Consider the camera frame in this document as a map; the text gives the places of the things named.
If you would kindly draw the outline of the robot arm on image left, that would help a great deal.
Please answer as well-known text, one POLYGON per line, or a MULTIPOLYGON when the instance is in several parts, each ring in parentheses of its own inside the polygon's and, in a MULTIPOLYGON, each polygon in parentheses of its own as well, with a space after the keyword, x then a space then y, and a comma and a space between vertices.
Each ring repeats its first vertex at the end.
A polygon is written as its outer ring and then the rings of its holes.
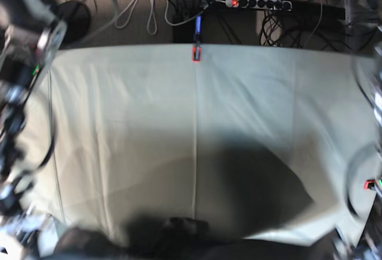
POLYGON ((56 144, 50 118, 50 144, 36 167, 11 172, 25 152, 17 139, 26 126, 30 96, 49 71, 66 35, 67 23, 41 0, 1 0, 1 259, 40 259, 38 237, 48 217, 25 209, 21 198, 35 185, 56 144))

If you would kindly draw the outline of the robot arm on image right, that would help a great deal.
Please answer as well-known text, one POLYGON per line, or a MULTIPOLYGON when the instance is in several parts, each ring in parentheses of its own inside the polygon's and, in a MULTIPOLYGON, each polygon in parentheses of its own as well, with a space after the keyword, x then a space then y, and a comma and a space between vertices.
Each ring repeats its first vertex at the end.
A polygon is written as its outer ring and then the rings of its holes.
POLYGON ((368 80, 366 88, 359 79, 359 68, 352 67, 352 73, 358 90, 373 113, 377 138, 361 147, 352 156, 348 162, 344 185, 344 204, 348 212, 355 221, 365 220, 366 223, 361 239, 356 245, 347 242, 339 229, 335 231, 332 259, 381 259, 381 218, 370 220, 369 217, 362 217, 351 197, 351 181, 361 165, 373 156, 377 156, 378 164, 381 164, 381 41, 373 45, 372 60, 373 68, 366 75, 368 80))

